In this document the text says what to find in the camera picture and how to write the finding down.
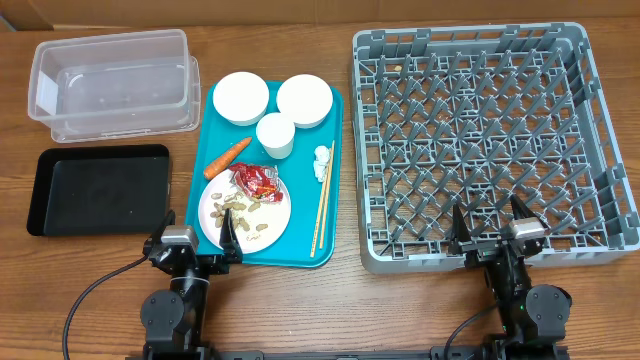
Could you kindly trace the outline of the white bowl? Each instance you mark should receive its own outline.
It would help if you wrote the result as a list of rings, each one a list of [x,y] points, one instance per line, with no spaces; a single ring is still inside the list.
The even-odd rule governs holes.
[[[251,72],[234,72],[214,87],[212,103],[224,119],[237,126],[250,126],[266,113],[270,93],[267,83]]]

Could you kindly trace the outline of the white cup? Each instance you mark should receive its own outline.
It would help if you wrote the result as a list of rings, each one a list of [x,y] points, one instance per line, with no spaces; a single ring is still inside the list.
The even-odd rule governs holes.
[[[266,114],[258,121],[256,136],[270,157],[284,159],[292,152],[295,130],[290,116],[274,112]]]

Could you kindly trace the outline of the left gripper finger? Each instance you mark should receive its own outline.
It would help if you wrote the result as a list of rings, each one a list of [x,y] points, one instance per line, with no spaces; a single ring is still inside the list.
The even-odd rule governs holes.
[[[243,252],[234,229],[232,213],[226,209],[220,230],[219,245],[223,250],[224,259],[231,264],[243,261]]]
[[[168,226],[174,225],[176,221],[176,214],[173,210],[169,210],[164,219],[156,230],[154,230],[148,238],[148,241],[154,245],[160,242],[161,236]]]

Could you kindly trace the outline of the white tissue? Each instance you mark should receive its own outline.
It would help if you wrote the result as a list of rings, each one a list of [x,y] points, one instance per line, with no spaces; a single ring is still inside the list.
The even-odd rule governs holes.
[[[320,145],[314,150],[313,170],[316,179],[322,183],[326,177],[326,170],[331,159],[331,151],[324,145]]]

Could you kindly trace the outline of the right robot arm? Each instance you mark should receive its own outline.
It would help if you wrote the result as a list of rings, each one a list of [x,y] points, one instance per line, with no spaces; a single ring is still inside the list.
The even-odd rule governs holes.
[[[495,303],[460,324],[443,348],[445,359],[567,359],[557,343],[566,336],[572,297],[564,289],[534,286],[525,259],[543,250],[548,225],[516,195],[510,197],[513,219],[491,242],[475,243],[459,205],[453,206],[448,252],[465,257],[467,269],[482,268]],[[503,332],[489,334],[476,347],[454,347],[457,335],[496,310]]]

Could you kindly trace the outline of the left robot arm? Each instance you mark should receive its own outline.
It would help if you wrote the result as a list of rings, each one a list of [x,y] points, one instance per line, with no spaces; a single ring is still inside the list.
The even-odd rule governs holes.
[[[223,213],[220,245],[223,252],[199,255],[199,240],[190,225],[177,225],[170,211],[145,241],[143,254],[152,266],[170,276],[167,289],[149,295],[141,306],[146,329],[145,359],[219,359],[212,345],[201,340],[207,308],[209,278],[226,275],[240,264],[239,245],[232,212]]]

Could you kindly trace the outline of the red snack wrapper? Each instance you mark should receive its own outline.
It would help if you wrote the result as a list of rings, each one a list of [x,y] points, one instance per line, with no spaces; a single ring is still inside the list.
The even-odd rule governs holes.
[[[275,167],[235,163],[229,167],[231,183],[247,197],[262,203],[279,203],[284,194]]]

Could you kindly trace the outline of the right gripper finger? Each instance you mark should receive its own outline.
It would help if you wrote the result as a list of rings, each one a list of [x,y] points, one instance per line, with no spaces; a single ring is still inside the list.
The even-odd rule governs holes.
[[[516,194],[512,194],[510,196],[510,204],[514,220],[521,220],[531,217],[531,210]]]
[[[453,221],[449,237],[448,253],[464,254],[466,248],[472,244],[471,235],[458,204],[453,206],[452,214]]]

